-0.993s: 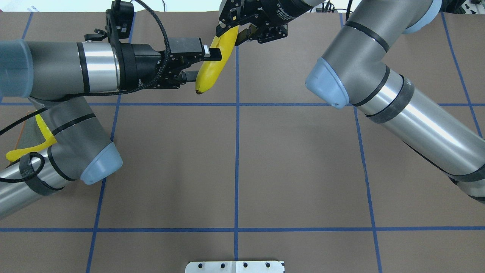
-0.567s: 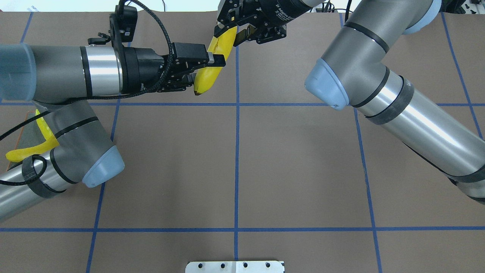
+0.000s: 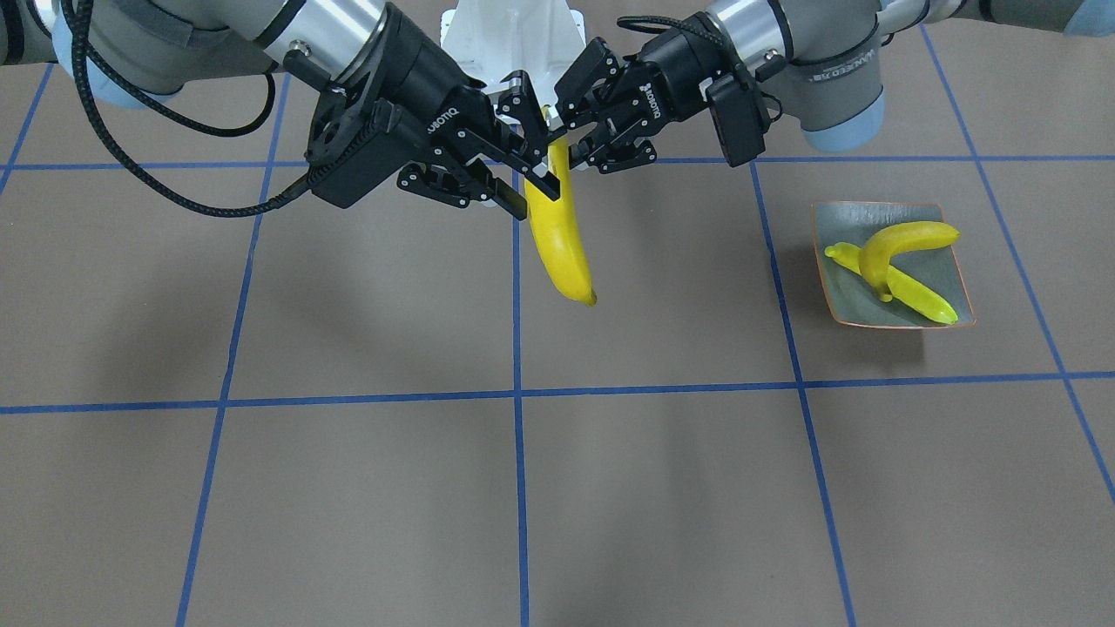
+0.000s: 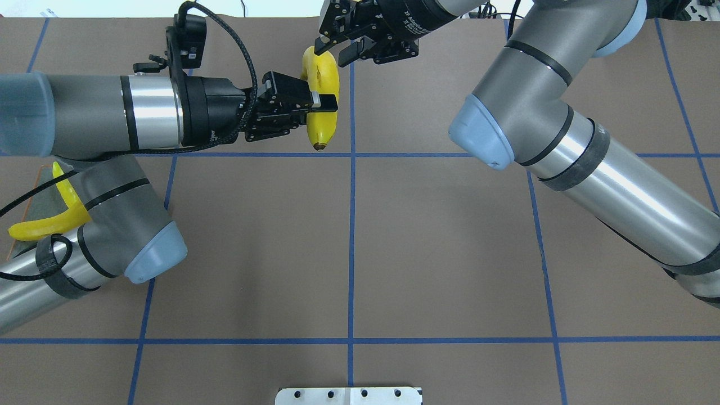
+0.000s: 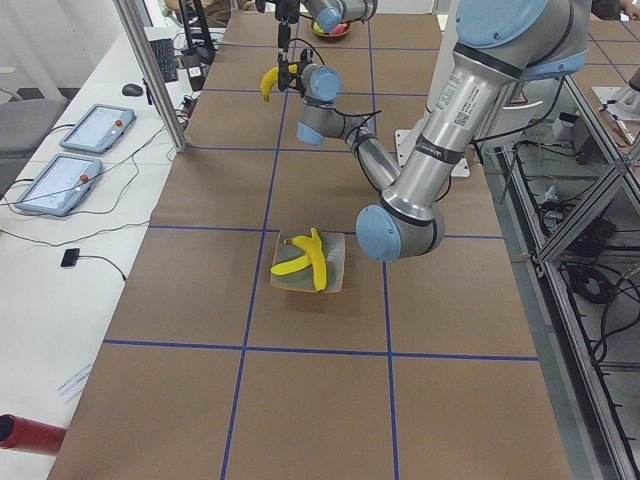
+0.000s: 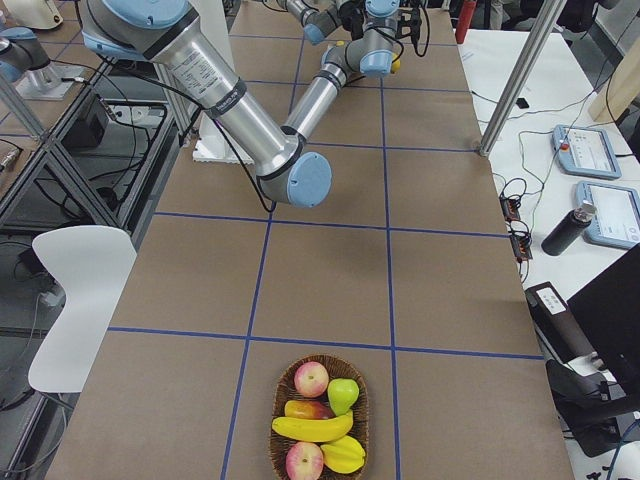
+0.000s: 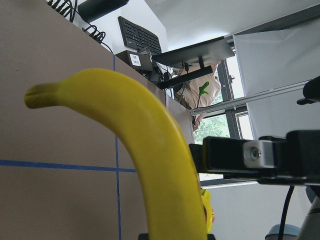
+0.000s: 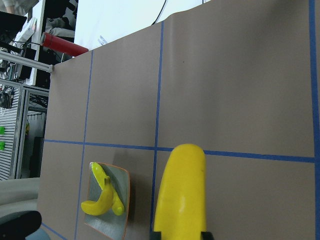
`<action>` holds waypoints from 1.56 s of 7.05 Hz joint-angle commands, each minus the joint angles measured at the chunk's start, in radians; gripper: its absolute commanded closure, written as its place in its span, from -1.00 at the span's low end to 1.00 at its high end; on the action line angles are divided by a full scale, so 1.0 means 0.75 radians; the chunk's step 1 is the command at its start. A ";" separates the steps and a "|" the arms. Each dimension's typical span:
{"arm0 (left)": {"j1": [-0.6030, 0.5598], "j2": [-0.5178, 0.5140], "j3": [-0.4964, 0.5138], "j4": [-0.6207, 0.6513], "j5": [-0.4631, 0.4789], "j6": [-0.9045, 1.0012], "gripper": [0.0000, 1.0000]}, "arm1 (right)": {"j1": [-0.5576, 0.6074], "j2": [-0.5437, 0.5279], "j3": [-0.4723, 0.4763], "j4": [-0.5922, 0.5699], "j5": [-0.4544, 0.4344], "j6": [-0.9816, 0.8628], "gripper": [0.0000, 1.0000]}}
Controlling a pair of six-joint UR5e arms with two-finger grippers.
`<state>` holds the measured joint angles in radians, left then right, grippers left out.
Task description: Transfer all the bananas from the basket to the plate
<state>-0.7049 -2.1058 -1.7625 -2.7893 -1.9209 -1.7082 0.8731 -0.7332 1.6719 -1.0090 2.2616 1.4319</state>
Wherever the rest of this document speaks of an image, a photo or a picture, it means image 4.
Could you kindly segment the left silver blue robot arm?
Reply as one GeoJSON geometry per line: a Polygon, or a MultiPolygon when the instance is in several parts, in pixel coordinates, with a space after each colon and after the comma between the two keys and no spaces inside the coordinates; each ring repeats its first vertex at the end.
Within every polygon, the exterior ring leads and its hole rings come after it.
{"type": "Polygon", "coordinates": [[[276,72],[260,88],[187,76],[2,76],[2,152],[52,156],[67,209],[21,222],[34,245],[2,265],[2,333],[85,297],[116,277],[144,283],[183,261],[187,245],[137,154],[179,154],[284,136],[318,135],[313,114],[335,113],[329,87],[276,72]]]}

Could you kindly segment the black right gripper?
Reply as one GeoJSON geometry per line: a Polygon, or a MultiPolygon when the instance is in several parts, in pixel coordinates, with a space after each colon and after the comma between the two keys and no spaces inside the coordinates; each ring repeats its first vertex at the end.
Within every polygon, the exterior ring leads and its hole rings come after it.
{"type": "Polygon", "coordinates": [[[419,39],[444,24],[437,1],[324,1],[313,53],[350,41],[339,53],[339,67],[411,59],[419,55],[419,39]]]}

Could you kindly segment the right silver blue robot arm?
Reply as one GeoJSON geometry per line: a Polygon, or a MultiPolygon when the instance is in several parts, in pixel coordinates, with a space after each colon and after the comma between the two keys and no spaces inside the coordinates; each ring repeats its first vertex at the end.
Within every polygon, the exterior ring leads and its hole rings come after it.
{"type": "Polygon", "coordinates": [[[718,307],[718,214],[561,99],[589,59],[635,38],[646,11],[645,1],[533,2],[448,136],[492,169],[529,169],[718,307]]]}

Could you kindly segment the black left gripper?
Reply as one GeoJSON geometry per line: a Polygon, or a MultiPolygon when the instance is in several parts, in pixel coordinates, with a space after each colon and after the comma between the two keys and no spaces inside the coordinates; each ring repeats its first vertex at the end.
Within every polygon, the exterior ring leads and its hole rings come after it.
{"type": "Polygon", "coordinates": [[[190,77],[187,108],[190,120],[183,131],[183,146],[206,145],[227,137],[241,122],[248,142],[285,136],[304,125],[309,112],[337,112],[337,95],[313,94],[306,80],[275,71],[265,73],[259,83],[255,107],[250,107],[251,89],[239,89],[226,78],[190,77]]]}

